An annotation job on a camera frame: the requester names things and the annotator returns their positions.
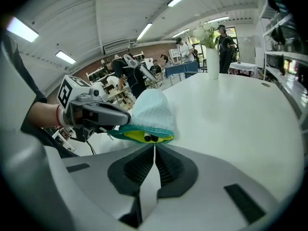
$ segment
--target white table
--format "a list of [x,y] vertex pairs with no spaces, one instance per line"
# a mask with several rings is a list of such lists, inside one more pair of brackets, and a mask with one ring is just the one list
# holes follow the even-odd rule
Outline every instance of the white table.
[[[277,88],[261,80],[220,74],[196,74],[164,91],[175,122],[169,144],[226,160],[282,201],[297,190],[304,168],[304,148],[297,118]],[[134,142],[94,134],[96,153]],[[90,154],[88,145],[83,149]]]
[[259,78],[258,74],[258,66],[255,64],[248,64],[248,63],[231,63],[230,68],[243,70],[243,71],[252,71],[254,72],[254,78]]

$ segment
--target blue table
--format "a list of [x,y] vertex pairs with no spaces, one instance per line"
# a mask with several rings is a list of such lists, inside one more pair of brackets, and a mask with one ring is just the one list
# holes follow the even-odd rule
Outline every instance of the blue table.
[[198,72],[198,63],[193,61],[193,62],[190,62],[190,63],[184,63],[184,64],[179,64],[179,65],[167,67],[165,69],[165,76],[166,76],[166,78],[168,78],[169,75],[179,74],[180,81],[182,81],[180,74],[185,73],[187,71]]

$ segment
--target shelving unit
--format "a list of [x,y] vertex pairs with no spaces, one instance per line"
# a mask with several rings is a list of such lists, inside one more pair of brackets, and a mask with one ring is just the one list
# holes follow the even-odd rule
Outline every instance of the shelving unit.
[[[285,52],[285,51],[269,51],[268,49],[266,49],[267,48],[266,42],[270,39],[272,31],[279,26],[282,29],[282,34],[285,37],[285,39],[289,39],[297,35],[296,26],[295,23],[293,22],[293,16],[288,12],[286,6],[282,4],[281,1],[279,0],[275,1],[280,9],[280,14],[277,15],[277,12],[269,6],[268,0],[266,0],[265,5],[259,17],[263,30],[263,43],[265,49],[265,69],[264,69],[263,80],[265,80],[266,78],[267,71],[269,71],[273,76],[277,78],[280,86],[283,87],[284,91],[286,91],[289,94],[289,96],[292,97],[292,99],[294,100],[293,103],[295,102],[299,110],[301,111],[300,112],[301,117],[299,118],[299,125],[302,125],[303,122],[306,120],[308,114],[308,98],[306,96],[307,90],[297,81],[294,75],[286,73],[284,76],[282,76],[279,69],[273,68],[267,64],[267,55],[273,55],[273,56],[283,55],[284,58],[286,59],[297,60],[300,63],[308,65],[308,55],[303,55],[293,52]],[[265,26],[263,26],[262,19],[270,19],[272,27],[271,28],[267,27],[267,30],[264,30]]]

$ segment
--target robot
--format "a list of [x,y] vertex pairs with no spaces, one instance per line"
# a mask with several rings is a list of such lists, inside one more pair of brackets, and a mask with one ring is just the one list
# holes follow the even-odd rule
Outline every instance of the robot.
[[[10,95],[1,92],[6,101],[1,112],[7,112],[1,123],[1,173],[44,229],[261,230],[289,203],[278,204],[262,185],[226,161],[172,145],[136,144],[106,154],[61,159],[56,149],[20,132],[34,94],[5,54],[0,65],[2,83],[11,86],[14,81],[18,87],[11,88]],[[23,99],[9,98],[21,94]],[[93,133],[108,133],[131,119],[76,77],[64,77],[58,100],[79,141]],[[8,112],[12,105],[20,105],[18,114]],[[82,111],[81,124],[73,121],[74,109]],[[150,184],[148,190],[154,195],[147,196],[143,186],[151,170],[158,174],[158,186]]]

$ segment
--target white ceiling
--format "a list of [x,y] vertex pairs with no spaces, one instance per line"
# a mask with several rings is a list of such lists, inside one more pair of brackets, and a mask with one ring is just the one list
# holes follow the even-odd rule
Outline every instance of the white ceiling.
[[[167,6],[169,1],[29,0],[16,17],[39,37],[32,43],[14,38],[25,66],[48,94],[65,73],[103,57],[104,44],[120,39],[135,41],[149,22],[153,25],[138,43],[167,40],[183,29],[225,15],[234,21],[253,21],[259,0],[182,0],[172,8]],[[59,50],[76,63],[70,65],[57,58]]]

